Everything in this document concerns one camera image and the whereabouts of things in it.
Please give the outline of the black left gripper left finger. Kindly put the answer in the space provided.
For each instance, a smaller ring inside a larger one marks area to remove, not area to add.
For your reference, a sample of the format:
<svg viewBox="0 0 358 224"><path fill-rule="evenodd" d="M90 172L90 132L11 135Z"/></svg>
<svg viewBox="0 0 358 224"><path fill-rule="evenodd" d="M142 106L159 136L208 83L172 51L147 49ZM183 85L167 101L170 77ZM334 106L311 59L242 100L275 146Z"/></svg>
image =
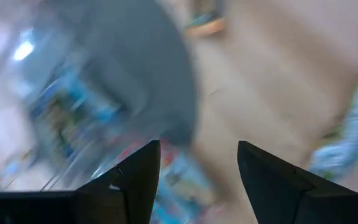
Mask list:
<svg viewBox="0 0 358 224"><path fill-rule="evenodd" d="M149 224L159 169L153 140L75 191L75 224Z"/></svg>

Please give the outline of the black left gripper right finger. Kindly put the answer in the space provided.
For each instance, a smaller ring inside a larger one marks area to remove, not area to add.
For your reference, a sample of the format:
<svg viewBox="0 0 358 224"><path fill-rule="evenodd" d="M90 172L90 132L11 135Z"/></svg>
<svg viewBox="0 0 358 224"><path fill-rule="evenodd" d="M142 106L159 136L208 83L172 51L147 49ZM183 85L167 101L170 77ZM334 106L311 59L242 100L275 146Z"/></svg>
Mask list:
<svg viewBox="0 0 358 224"><path fill-rule="evenodd" d="M334 195L352 192L247 141L238 142L237 163L258 224L294 224L298 204L310 190Z"/></svg>

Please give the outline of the chocolate chip granola bar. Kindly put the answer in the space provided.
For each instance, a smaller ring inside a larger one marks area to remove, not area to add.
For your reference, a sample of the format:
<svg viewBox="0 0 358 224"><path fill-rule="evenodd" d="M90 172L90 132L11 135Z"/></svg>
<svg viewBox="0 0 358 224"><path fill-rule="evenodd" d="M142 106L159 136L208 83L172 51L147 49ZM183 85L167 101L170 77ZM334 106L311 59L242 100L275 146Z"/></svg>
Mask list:
<svg viewBox="0 0 358 224"><path fill-rule="evenodd" d="M72 68L55 68L27 104L39 151L63 167L88 149L107 149L124 105L82 79Z"/></svg>
<svg viewBox="0 0 358 224"><path fill-rule="evenodd" d="M217 201L194 158L162 140L160 177L150 224L205 224Z"/></svg>

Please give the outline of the peanut butter granola bar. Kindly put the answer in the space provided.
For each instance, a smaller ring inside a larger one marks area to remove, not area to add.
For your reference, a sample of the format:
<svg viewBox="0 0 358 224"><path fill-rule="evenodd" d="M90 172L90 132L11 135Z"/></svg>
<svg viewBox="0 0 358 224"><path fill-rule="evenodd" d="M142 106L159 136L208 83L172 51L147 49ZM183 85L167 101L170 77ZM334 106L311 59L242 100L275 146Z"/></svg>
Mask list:
<svg viewBox="0 0 358 224"><path fill-rule="evenodd" d="M204 37L224 29L226 0L190 0L191 18L185 25L185 34Z"/></svg>
<svg viewBox="0 0 358 224"><path fill-rule="evenodd" d="M328 180L343 177L358 161L358 86L343 123L334 136L316 150L309 171Z"/></svg>

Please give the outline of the round grey woven mat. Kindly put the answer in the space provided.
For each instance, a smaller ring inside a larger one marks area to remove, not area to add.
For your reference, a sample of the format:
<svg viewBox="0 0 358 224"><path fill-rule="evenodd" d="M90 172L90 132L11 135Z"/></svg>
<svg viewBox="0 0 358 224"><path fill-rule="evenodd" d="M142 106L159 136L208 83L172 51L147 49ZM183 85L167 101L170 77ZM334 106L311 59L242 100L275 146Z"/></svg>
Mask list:
<svg viewBox="0 0 358 224"><path fill-rule="evenodd" d="M156 0L41 0L69 62L119 100L140 133L189 146L198 118L196 76L181 33Z"/></svg>

